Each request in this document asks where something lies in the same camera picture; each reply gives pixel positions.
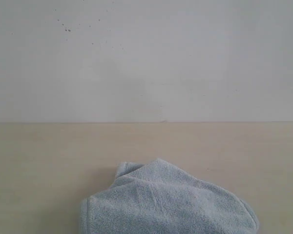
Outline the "light blue fluffy towel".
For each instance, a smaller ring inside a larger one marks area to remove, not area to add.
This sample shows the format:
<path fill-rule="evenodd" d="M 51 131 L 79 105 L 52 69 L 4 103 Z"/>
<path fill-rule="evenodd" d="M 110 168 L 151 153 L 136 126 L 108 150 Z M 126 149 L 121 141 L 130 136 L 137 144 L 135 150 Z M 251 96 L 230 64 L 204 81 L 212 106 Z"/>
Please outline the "light blue fluffy towel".
<path fill-rule="evenodd" d="M 123 162 L 112 185 L 81 203 L 81 234 L 255 234 L 259 221 L 235 194 L 162 159 Z"/>

